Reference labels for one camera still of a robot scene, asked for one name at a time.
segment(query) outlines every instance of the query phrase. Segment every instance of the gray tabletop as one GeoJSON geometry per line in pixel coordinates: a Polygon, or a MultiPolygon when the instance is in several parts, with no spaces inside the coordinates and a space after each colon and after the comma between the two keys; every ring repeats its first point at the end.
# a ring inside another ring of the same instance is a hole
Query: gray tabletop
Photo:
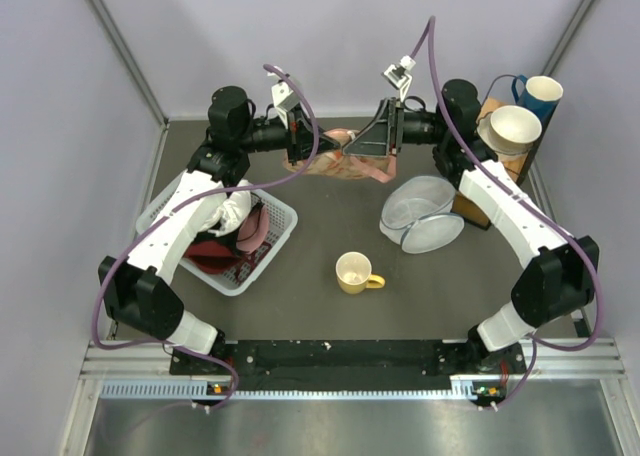
{"type": "MultiPolygon", "coordinates": [[[[200,121],[171,123],[154,195],[184,169],[205,128],[200,121]]],[[[257,183],[284,176],[282,160],[281,152],[252,155],[248,179],[257,183]]],[[[387,239],[378,229],[384,201],[418,174],[437,174],[429,147],[405,147],[398,176],[388,184],[302,176],[270,189],[297,211],[299,221],[247,291],[224,296],[183,268],[172,287],[189,311],[223,329],[229,339],[464,338],[509,301],[521,268],[493,228],[466,225],[453,243],[421,255],[406,254],[387,239]],[[374,273],[386,278],[386,287],[356,296],[343,293],[335,263],[347,251],[364,253],[374,273]]],[[[575,331],[564,318],[540,334],[571,337],[575,331]]],[[[133,335],[125,327],[118,332],[120,339],[133,335]]]]}

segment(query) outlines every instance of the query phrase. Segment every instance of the gray floor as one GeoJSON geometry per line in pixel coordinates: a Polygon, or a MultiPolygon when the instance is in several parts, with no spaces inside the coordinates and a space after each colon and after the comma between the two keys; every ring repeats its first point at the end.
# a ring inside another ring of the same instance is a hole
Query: gray floor
{"type": "Polygon", "coordinates": [[[466,401],[236,401],[208,417],[168,409],[130,431],[166,405],[101,400],[86,456],[622,455],[597,381],[532,381],[498,413],[466,401]]]}
{"type": "MultiPolygon", "coordinates": [[[[325,129],[345,124],[333,123],[325,129]]],[[[184,169],[205,128],[205,122],[171,123],[154,195],[184,169]]],[[[282,177],[282,159],[280,152],[252,155],[248,179],[282,177]]],[[[469,328],[509,301],[521,269],[494,229],[467,225],[452,244],[423,255],[405,254],[391,243],[378,229],[385,199],[414,175],[437,174],[430,147],[405,147],[398,161],[398,177],[386,185],[303,176],[269,190],[297,211],[298,226],[240,296],[223,296],[182,268],[172,287],[188,310],[230,339],[466,337],[469,328]],[[357,296],[342,293],[334,267],[347,251],[366,254],[387,286],[357,296]]],[[[575,331],[565,318],[539,334],[571,337],[575,331]]],[[[124,326],[118,331],[119,339],[135,336],[124,326]]]]}

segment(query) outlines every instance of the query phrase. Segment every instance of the cream mug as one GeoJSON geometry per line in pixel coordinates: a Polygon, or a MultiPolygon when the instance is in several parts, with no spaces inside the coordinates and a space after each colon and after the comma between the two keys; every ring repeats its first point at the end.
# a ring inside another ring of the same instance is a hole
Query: cream mug
{"type": "Polygon", "coordinates": [[[362,253],[344,253],[336,263],[338,284],[345,293],[358,294],[365,289],[384,288],[382,276],[371,274],[371,261],[362,253]]]}

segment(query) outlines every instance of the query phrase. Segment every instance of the mug handle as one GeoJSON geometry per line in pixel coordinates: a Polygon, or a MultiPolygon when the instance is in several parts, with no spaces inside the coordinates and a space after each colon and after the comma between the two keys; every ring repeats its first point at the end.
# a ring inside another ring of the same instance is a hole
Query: mug handle
{"type": "Polygon", "coordinates": [[[377,274],[372,274],[369,276],[369,280],[367,281],[367,289],[380,289],[384,288],[386,281],[382,276],[378,276],[377,274]]]}
{"type": "Polygon", "coordinates": [[[526,85],[527,77],[521,74],[520,76],[516,76],[515,78],[513,78],[513,83],[511,83],[511,92],[513,93],[513,99],[516,103],[518,102],[518,99],[520,99],[520,96],[522,95],[522,93],[518,94],[518,91],[516,90],[516,85],[518,84],[518,81],[522,81],[522,84],[526,85]]]}

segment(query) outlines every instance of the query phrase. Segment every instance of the pink strap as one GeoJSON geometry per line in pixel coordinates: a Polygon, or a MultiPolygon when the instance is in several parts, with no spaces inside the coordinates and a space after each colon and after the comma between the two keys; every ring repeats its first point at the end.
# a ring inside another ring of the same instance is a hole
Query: pink strap
{"type": "Polygon", "coordinates": [[[393,178],[396,177],[396,157],[391,156],[391,160],[389,161],[389,167],[387,168],[387,172],[374,168],[373,166],[369,166],[366,163],[360,161],[356,156],[349,156],[349,161],[351,164],[358,169],[362,174],[369,176],[381,183],[388,183],[393,178]]]}

